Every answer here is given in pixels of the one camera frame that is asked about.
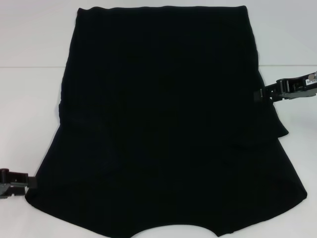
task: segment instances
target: metal clamp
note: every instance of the metal clamp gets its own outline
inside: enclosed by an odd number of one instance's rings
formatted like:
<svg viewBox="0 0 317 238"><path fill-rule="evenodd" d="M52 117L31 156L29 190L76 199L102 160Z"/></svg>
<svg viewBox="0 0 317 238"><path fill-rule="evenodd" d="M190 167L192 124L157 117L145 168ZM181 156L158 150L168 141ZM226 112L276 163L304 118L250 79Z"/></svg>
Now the metal clamp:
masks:
<svg viewBox="0 0 317 238"><path fill-rule="evenodd" d="M28 174L10 172L8 169L0 169L0 199L14 196L24 196L25 187L36 188L35 177Z"/></svg>

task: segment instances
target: white tag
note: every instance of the white tag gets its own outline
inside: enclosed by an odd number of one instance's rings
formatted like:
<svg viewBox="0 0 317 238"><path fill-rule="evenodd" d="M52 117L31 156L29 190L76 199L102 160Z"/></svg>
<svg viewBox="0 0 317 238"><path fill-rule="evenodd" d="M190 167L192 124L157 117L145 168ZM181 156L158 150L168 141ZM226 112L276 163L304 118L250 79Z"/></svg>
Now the white tag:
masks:
<svg viewBox="0 0 317 238"><path fill-rule="evenodd" d="M306 85L311 85L314 83L317 83L317 79L313 79L313 80L306 79Z"/></svg>

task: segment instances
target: white surface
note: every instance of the white surface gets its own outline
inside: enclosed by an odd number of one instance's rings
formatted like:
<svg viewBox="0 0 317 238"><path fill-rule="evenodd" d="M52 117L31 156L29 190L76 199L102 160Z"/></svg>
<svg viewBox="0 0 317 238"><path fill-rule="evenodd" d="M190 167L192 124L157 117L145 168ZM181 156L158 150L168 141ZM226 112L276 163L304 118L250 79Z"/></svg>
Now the white surface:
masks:
<svg viewBox="0 0 317 238"><path fill-rule="evenodd" d="M58 127L60 82L77 8L143 5L246 5L261 64L317 65L317 2L314 1L0 0L0 167L33 175L50 146ZM316 70L317 66L260 67L266 84ZM317 97L275 105L290 131L280 141L308 191L308 198L285 214L224 238L317 237L316 105ZM0 200L0 235L103 237L40 212L21 197ZM144 231L134 238L215 237L199 227L169 226Z"/></svg>

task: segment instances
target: black fabric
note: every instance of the black fabric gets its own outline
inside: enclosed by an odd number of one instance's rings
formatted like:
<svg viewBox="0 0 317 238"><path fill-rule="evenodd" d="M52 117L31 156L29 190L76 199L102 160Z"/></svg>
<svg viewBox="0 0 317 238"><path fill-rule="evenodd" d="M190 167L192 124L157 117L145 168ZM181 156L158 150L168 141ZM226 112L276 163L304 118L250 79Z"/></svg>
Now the black fabric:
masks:
<svg viewBox="0 0 317 238"><path fill-rule="evenodd" d="M78 10L60 127L27 201L112 238L190 224L217 236L307 194L278 137L242 7Z"/></svg>

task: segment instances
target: black skirt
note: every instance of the black skirt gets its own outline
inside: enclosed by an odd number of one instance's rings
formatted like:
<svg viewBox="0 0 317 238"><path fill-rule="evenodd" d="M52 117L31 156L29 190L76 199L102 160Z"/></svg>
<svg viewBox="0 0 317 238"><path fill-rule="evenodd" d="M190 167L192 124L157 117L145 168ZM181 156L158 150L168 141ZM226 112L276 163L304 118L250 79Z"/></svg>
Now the black skirt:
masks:
<svg viewBox="0 0 317 238"><path fill-rule="evenodd" d="M246 7L78 10L60 127L27 201L112 238L217 236L307 197L278 138Z"/></svg>

